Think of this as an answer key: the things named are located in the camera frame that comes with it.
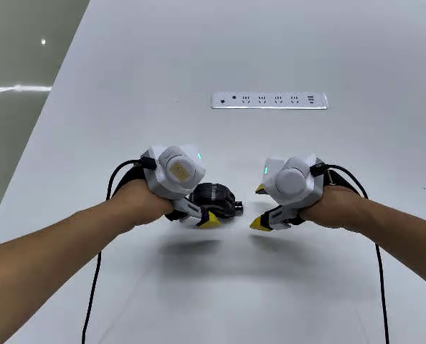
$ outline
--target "forearm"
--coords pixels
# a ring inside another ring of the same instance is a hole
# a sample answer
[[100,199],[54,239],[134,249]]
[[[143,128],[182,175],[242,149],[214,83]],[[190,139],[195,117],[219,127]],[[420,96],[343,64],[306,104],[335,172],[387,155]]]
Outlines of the forearm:
[[130,225],[104,203],[0,244],[0,343]]
[[426,280],[426,221],[362,199],[347,229],[362,233]]

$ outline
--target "table surface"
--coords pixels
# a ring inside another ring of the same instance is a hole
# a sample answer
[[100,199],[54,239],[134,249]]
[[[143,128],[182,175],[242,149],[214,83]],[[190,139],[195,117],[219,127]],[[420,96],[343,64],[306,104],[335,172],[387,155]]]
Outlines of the table surface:
[[[216,91],[326,92],[329,110],[213,110]],[[426,218],[426,0],[93,0],[0,206],[0,242],[105,197],[151,144],[195,143],[245,214],[117,238],[88,343],[383,343],[374,245],[306,223],[260,233],[267,156],[317,153]],[[426,343],[426,283],[383,254],[392,343]],[[9,341],[77,343],[95,260]]]

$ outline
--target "black cable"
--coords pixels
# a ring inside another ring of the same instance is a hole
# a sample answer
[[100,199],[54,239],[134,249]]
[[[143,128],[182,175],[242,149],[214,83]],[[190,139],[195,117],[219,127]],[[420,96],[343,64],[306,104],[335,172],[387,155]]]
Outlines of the black cable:
[[[325,171],[332,168],[332,169],[340,170],[340,171],[344,172],[359,187],[359,189],[363,193],[363,197],[365,199],[369,199],[368,194],[366,193],[366,190],[364,190],[364,187],[360,184],[358,179],[356,179],[355,176],[346,168],[344,168],[342,166],[338,166],[338,165],[326,165],[324,163],[317,164],[315,166],[316,166],[316,168],[321,168]],[[385,302],[384,269],[383,269],[383,266],[382,266],[382,257],[380,255],[379,245],[378,244],[375,244],[375,245],[376,245],[377,262],[379,263],[380,296],[381,296],[381,299],[382,299],[382,313],[383,313],[383,316],[384,316],[385,343],[389,344],[390,339],[389,339],[389,333],[388,333],[387,304]]]
[[[119,171],[127,165],[130,165],[130,164],[135,165],[139,163],[140,163],[139,160],[129,160],[129,161],[125,161],[121,163],[118,167],[115,168],[108,182],[108,190],[106,191],[106,201],[111,198],[111,189],[113,188],[114,178],[117,176]],[[87,307],[87,315],[85,316],[84,327],[82,328],[82,342],[81,342],[82,344],[85,344],[85,334],[87,332],[87,326],[89,325],[90,311],[92,310],[93,296],[95,294],[95,287],[97,286],[97,278],[98,278],[98,273],[100,272],[100,266],[101,266],[101,251],[98,253],[98,256],[97,256],[97,267],[95,268],[95,274],[93,275],[92,289],[90,290],[89,305]]]

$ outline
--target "electrical outlet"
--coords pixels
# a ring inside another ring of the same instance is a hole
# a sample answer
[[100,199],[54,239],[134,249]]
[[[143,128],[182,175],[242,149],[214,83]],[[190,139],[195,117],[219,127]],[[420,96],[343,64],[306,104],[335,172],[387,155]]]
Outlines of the electrical outlet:
[[324,93],[316,92],[217,92],[212,96],[214,109],[325,110]]

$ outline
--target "floor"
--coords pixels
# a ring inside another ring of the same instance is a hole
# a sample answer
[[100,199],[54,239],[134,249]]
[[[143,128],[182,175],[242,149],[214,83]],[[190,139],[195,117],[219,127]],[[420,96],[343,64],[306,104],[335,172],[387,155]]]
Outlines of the floor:
[[0,202],[89,0],[0,0]]

